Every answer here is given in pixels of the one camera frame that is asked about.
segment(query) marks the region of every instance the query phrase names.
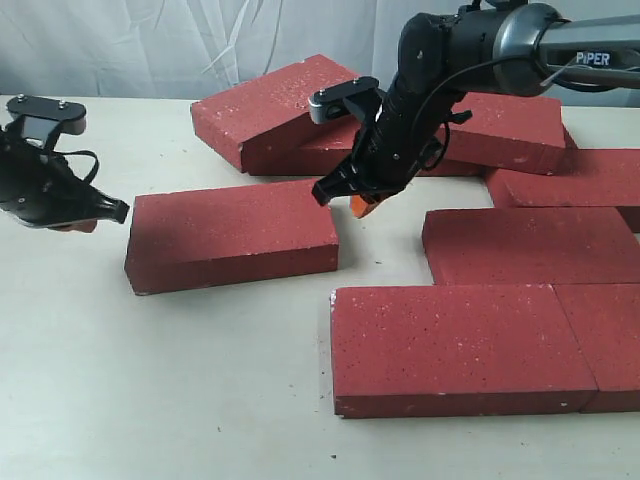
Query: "table surface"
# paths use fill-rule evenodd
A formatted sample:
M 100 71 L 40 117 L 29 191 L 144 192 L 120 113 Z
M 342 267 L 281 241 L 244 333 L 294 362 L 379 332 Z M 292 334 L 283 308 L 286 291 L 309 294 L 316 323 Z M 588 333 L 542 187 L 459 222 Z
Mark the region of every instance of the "table surface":
M 94 150 L 95 185 L 130 203 L 273 181 L 197 139 L 188 101 L 69 100 L 87 106 L 88 126 L 59 148 Z M 581 147 L 640 148 L 640 110 L 563 115 Z M 333 415 L 332 289 L 431 284 L 425 212 L 491 206 L 480 180 L 416 179 L 362 221 L 334 204 L 338 272 L 149 297 L 123 271 L 129 224 L 60 234 L 2 216 L 0 478 L 639 478 L 640 414 Z

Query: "white backdrop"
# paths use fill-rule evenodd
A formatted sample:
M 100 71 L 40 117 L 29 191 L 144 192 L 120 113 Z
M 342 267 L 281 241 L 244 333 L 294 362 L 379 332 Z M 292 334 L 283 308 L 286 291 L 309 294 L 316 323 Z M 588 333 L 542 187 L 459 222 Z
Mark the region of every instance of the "white backdrop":
M 203 98 L 323 53 L 386 86 L 404 23 L 469 0 L 2 0 L 0 92 Z M 548 0 L 573 20 L 638 12 L 630 0 Z M 640 95 L 550 92 L 567 105 Z

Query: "white table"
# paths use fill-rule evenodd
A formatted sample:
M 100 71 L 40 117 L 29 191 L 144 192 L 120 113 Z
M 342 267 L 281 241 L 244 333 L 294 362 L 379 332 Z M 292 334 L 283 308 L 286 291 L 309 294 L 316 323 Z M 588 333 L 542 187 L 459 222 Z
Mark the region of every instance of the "white table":
M 60 148 L 98 153 L 108 194 L 261 181 L 194 136 L 190 102 L 69 100 L 88 128 Z M 640 148 L 638 110 L 566 108 L 565 121 L 582 147 Z M 418 179 L 364 221 L 336 202 L 337 273 L 150 297 L 123 272 L 128 225 L 59 234 L 2 216 L 0 478 L 640 478 L 636 414 L 333 416 L 331 290 L 430 284 L 425 211 L 490 206 L 479 180 Z

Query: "white curtain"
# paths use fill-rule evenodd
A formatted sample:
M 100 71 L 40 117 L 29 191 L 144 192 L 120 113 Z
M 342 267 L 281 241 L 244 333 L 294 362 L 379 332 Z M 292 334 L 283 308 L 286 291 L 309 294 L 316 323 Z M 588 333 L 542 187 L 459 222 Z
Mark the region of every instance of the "white curtain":
M 419 11 L 468 0 L 3 0 L 0 93 L 198 99 L 322 53 L 385 86 Z M 628 0 L 550 0 L 567 17 L 637 13 Z M 551 92 L 627 105 L 629 92 Z

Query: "silver metal tube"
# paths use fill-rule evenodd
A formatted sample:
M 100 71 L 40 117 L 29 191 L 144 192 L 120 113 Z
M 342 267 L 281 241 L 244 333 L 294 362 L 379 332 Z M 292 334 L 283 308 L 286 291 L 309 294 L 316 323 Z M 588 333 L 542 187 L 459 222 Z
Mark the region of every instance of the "silver metal tube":
M 640 15 L 554 23 L 538 55 L 565 82 L 640 89 Z

